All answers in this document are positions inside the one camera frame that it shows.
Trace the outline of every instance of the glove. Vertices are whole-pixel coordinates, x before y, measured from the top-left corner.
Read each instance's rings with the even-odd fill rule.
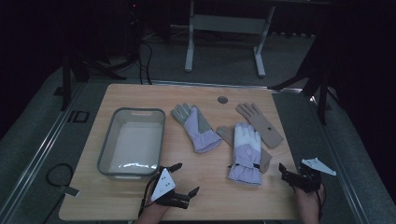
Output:
[[[233,148],[233,128],[221,126],[218,127],[216,133]],[[270,160],[272,156],[264,149],[261,148],[260,152],[260,172],[265,174],[270,168]]]
[[[246,122],[236,123],[233,139],[233,166],[228,177],[244,184],[260,185],[260,134]]]
[[[195,152],[204,153],[220,144],[221,137],[213,132],[196,105],[192,107],[187,104],[177,105],[171,111],[171,114],[183,125],[192,141]]]
[[[253,125],[254,129],[261,134],[265,145],[277,147],[282,142],[283,137],[255,104],[239,104],[236,107],[236,111],[243,115]]]

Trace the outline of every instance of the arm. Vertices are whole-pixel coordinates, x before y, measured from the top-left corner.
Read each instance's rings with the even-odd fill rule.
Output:
[[[154,203],[143,210],[142,215],[137,219],[135,224],[157,224],[161,221],[163,215],[168,209],[168,206],[162,206]]]
[[[325,192],[323,185],[320,185],[318,195],[315,192],[305,193],[302,189],[294,187],[296,202],[301,220],[304,224],[319,224],[319,204],[323,203]]]

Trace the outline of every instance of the gray glove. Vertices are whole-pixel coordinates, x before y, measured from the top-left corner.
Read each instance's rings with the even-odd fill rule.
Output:
[[[233,148],[233,128],[232,127],[226,127],[226,126],[221,126],[218,127],[216,133],[220,135],[220,137],[230,145],[230,147]],[[269,167],[270,167],[270,161],[272,159],[272,156],[264,149],[261,148],[261,154],[260,154],[260,172],[265,174]]]
[[[183,125],[197,153],[204,153],[217,147],[221,137],[213,132],[196,105],[177,105],[171,111],[172,116]]]
[[[282,142],[283,137],[255,104],[239,104],[236,107],[236,111],[243,115],[254,129],[260,133],[265,145],[268,147],[277,147]]]

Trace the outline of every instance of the clear plastic bin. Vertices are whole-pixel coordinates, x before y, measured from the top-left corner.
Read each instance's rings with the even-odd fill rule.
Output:
[[[113,114],[97,168],[103,175],[141,179],[159,169],[165,113],[158,108],[119,108]]]

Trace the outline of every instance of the small round object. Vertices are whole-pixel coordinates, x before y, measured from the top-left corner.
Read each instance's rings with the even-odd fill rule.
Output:
[[[219,96],[218,102],[221,103],[222,105],[225,105],[228,103],[228,99],[225,96]]]

